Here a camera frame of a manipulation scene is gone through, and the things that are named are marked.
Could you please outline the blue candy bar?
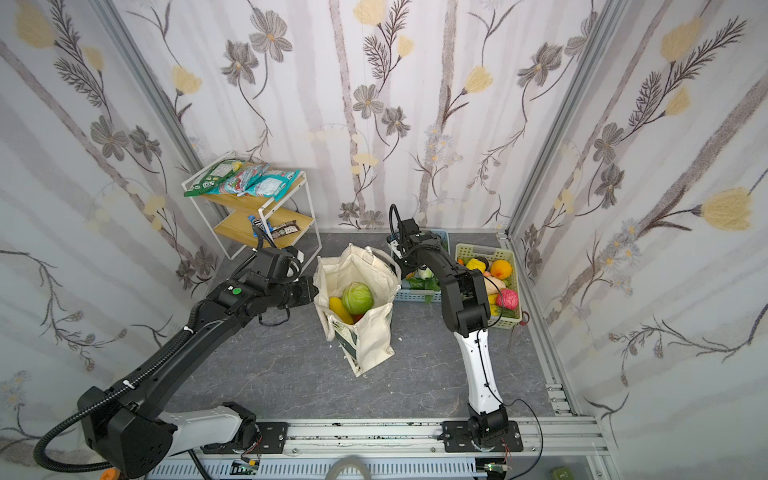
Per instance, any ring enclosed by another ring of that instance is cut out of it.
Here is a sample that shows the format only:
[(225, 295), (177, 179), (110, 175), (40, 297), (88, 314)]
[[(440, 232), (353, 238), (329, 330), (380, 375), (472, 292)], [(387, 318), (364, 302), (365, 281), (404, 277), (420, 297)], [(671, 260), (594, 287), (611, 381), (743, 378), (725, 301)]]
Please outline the blue candy bar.
[(258, 231), (260, 231), (262, 235), (272, 235), (274, 228), (268, 220), (262, 220), (255, 215), (249, 215), (248, 220), (251, 224), (254, 236), (258, 236)]

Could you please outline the yellow banana toy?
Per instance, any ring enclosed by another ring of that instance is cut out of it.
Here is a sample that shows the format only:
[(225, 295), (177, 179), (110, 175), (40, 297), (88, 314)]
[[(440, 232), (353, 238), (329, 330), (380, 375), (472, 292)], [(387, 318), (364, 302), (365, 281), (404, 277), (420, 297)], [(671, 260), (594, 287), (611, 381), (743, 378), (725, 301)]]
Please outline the yellow banana toy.
[(341, 298), (330, 297), (329, 308), (344, 324), (353, 325), (355, 323), (353, 316), (344, 307), (344, 304)]

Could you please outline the green cabbage toy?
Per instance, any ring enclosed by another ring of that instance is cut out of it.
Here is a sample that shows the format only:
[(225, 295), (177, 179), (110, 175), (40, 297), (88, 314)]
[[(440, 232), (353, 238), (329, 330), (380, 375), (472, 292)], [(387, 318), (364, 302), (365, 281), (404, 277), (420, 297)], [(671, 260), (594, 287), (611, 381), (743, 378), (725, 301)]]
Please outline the green cabbage toy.
[(364, 315), (374, 306), (374, 297), (369, 287), (361, 282), (353, 282), (342, 293), (342, 302), (353, 316)]

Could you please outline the cream canvas grocery bag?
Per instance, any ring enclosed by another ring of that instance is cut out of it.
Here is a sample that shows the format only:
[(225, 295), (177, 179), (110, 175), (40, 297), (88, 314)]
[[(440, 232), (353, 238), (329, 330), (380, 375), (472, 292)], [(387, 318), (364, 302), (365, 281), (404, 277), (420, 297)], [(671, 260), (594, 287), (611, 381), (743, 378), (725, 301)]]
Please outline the cream canvas grocery bag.
[(313, 276), (314, 306), (329, 342), (337, 341), (355, 376), (394, 355), (391, 323), (401, 268), (386, 252), (348, 245), (320, 258)]

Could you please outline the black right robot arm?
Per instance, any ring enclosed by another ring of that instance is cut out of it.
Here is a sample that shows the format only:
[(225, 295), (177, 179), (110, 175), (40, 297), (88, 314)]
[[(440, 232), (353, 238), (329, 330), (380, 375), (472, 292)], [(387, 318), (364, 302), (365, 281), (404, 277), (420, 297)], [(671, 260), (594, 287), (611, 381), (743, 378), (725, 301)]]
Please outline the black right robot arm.
[(387, 243), (401, 275), (425, 267), (437, 278), (442, 318), (457, 340), (466, 371), (469, 433), (475, 445), (490, 447), (509, 430), (510, 405), (502, 400), (493, 374), (488, 346), (491, 310), (484, 276), (452, 259), (439, 236), (421, 230), (413, 219), (402, 219), (394, 204), (388, 220)]

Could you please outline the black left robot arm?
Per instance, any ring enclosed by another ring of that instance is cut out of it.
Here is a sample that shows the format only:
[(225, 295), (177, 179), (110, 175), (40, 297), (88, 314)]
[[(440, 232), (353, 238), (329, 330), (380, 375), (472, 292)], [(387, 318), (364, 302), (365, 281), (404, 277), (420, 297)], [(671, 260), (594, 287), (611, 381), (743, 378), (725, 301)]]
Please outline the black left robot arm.
[[(254, 252), (191, 308), (187, 323), (165, 345), (109, 388), (88, 389), (76, 413), (38, 440), (33, 450), (38, 466), (57, 473), (114, 467), (138, 478), (171, 455), (183, 437), (182, 425), (161, 415), (186, 379), (253, 319), (270, 309), (288, 312), (308, 305), (318, 293), (302, 272), (296, 247), (279, 248), (263, 230), (256, 234)], [(49, 444), (75, 425), (101, 462), (72, 464), (49, 456)]]

